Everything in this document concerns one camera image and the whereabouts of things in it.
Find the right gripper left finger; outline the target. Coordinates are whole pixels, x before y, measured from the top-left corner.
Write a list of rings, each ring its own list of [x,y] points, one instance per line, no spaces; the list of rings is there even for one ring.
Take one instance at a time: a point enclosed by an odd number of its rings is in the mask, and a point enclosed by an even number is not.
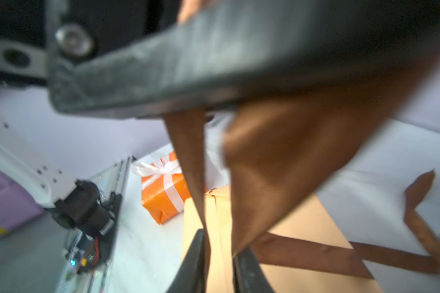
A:
[[[167,293],[205,292],[205,232],[197,230]]]

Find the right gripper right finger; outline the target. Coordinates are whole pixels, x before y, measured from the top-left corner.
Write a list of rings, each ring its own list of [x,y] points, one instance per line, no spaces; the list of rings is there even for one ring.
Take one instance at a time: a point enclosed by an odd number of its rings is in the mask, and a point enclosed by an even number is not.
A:
[[[274,293],[250,247],[233,258],[235,293]]]

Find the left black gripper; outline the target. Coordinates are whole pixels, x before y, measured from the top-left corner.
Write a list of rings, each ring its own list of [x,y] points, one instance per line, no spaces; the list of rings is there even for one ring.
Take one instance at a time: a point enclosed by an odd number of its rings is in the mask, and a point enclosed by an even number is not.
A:
[[[0,1],[0,87],[45,86],[46,50],[80,63],[176,24],[181,1]]]

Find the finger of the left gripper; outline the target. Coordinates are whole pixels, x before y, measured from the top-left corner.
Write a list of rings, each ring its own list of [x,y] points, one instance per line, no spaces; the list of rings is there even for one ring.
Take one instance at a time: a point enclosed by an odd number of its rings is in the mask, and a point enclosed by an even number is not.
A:
[[[440,52],[440,1],[216,1],[186,23],[71,62],[50,45],[57,112],[158,117],[409,67]]]

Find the tan gift box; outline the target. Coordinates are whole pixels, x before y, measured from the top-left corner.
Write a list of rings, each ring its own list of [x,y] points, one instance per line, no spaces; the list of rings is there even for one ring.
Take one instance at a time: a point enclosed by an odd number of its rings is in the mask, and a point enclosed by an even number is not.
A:
[[[231,189],[229,186],[205,193],[207,227],[212,240],[211,265],[207,277],[208,293],[233,292],[231,261]],[[183,249],[202,227],[193,200],[185,202]],[[349,249],[350,243],[326,212],[316,195],[311,195],[289,216],[270,230],[270,233],[304,241]],[[327,272],[295,269],[263,264],[268,281],[277,293],[380,293],[374,279],[351,277]]]

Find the brown ribbon bow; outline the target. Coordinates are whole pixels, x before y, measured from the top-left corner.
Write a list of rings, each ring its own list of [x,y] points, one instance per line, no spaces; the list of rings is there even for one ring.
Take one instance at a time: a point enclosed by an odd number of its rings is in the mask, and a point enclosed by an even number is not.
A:
[[[232,255],[252,247],[264,264],[361,278],[372,276],[367,260],[439,273],[440,240],[416,212],[435,180],[432,171],[405,191],[403,212],[427,256],[360,243],[344,249],[270,233],[354,157],[431,69],[423,63],[242,104],[224,139],[232,174]]]

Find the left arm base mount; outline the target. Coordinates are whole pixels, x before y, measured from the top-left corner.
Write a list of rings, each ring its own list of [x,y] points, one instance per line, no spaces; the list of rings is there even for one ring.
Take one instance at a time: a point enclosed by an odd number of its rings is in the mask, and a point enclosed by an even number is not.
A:
[[[116,163],[102,188],[90,180],[78,181],[69,198],[56,205],[64,209],[64,225],[79,231],[66,254],[77,275],[94,271],[111,257],[132,162],[128,157]]]

